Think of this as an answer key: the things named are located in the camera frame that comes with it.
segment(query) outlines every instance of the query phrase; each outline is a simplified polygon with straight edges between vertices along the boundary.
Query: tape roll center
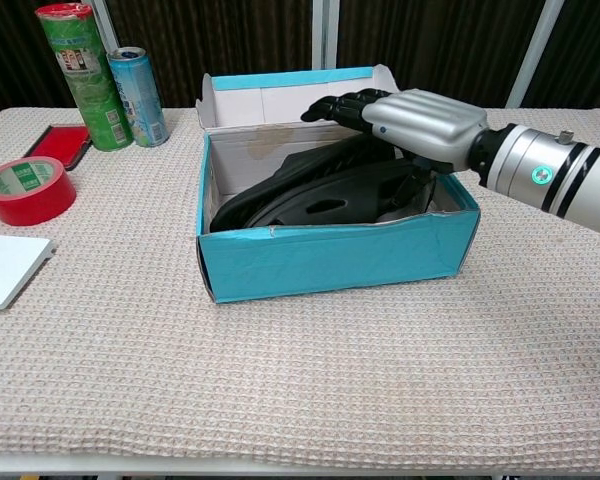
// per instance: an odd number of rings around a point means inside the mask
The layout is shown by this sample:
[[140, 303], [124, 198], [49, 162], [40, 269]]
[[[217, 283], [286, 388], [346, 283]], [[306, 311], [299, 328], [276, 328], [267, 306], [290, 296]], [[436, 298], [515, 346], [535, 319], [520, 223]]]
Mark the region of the tape roll center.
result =
[[51, 180], [54, 166], [47, 162], [22, 162], [0, 172], [0, 194], [21, 195]]

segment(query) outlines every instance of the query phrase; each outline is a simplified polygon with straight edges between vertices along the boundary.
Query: cardboard box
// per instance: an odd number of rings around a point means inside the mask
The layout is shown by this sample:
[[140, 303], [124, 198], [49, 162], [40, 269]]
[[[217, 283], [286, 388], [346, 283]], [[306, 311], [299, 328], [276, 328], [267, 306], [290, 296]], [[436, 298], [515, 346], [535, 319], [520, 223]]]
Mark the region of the cardboard box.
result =
[[211, 78], [196, 107], [205, 129], [196, 232], [200, 269], [214, 301], [232, 302], [407, 282], [458, 273], [480, 218], [454, 176], [439, 179], [435, 211], [392, 222], [270, 226], [209, 233], [223, 202], [271, 176], [290, 153], [354, 132], [302, 123], [325, 95], [397, 91], [388, 68], [349, 68]]

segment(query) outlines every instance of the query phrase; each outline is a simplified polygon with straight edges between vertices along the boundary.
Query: robotic arm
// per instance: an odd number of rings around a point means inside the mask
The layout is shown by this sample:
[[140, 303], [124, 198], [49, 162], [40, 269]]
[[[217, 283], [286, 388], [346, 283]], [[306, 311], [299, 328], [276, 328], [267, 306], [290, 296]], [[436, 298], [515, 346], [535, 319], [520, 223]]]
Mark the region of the robotic arm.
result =
[[600, 232], [600, 148], [522, 125], [490, 130], [479, 107], [422, 90], [324, 97], [302, 120], [335, 120], [430, 159], [442, 174], [473, 170], [480, 185]]

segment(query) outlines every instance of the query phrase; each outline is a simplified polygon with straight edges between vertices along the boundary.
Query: blue can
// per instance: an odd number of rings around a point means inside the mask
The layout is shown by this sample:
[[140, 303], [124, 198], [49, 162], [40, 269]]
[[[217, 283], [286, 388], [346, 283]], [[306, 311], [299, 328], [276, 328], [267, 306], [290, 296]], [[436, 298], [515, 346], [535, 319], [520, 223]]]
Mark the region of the blue can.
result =
[[108, 55], [111, 73], [136, 144], [155, 147], [169, 138], [147, 52], [123, 47]]

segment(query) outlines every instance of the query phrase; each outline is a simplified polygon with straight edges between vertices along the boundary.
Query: green indicator light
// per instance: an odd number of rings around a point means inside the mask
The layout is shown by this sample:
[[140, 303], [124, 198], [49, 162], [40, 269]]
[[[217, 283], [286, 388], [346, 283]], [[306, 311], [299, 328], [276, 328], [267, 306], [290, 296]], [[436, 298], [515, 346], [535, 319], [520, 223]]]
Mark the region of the green indicator light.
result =
[[549, 167], [545, 167], [544, 165], [540, 165], [536, 167], [533, 172], [531, 172], [531, 180], [533, 180], [538, 185], [546, 185], [553, 178], [553, 170]]

